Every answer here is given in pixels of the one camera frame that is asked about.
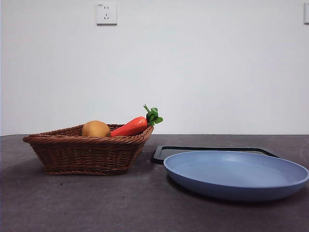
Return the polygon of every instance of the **toy carrot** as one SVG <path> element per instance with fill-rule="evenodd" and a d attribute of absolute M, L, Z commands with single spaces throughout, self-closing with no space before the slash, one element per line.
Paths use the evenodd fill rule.
<path fill-rule="evenodd" d="M 162 117 L 158 115 L 157 108 L 151 108 L 150 110 L 146 105 L 144 108 L 147 110 L 146 118 L 140 116 L 135 119 L 129 121 L 125 125 L 111 131 L 111 137 L 115 136 L 133 136 L 139 133 L 142 133 L 144 130 L 148 128 L 148 126 L 154 126 L 157 123 L 163 121 Z"/>

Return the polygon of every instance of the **brown wicker basket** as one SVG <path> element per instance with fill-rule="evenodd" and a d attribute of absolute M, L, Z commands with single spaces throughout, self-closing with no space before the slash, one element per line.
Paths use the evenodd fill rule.
<path fill-rule="evenodd" d="M 122 126 L 109 124 L 111 131 Z M 48 174 L 120 175 L 128 172 L 154 128 L 135 136 L 82 137 L 83 125 L 23 138 Z"/>

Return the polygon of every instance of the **wall outlet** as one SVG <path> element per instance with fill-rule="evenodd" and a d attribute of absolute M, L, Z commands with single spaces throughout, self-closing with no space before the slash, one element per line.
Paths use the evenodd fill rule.
<path fill-rule="evenodd" d="M 117 3 L 100 2 L 97 4 L 97 25 L 117 25 Z"/>
<path fill-rule="evenodd" d="M 309 25 L 309 2 L 305 2 L 304 23 Z"/>

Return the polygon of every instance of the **blue plate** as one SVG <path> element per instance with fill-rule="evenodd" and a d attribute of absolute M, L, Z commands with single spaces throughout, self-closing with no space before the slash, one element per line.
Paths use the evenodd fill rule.
<path fill-rule="evenodd" d="M 234 151 L 192 151 L 164 159 L 169 176 L 202 195 L 234 201 L 271 201 L 301 190 L 305 167 L 275 157 Z"/>

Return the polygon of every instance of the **dark gray countertop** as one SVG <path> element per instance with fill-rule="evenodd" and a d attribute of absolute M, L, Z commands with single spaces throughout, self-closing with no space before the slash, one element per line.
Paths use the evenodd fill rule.
<path fill-rule="evenodd" d="M 47 175 L 25 135 L 1 137 L 1 232 L 309 232 L 309 185 L 283 200 L 192 193 L 149 162 L 159 145 L 261 147 L 309 168 L 309 135 L 152 135 L 119 176 Z"/>

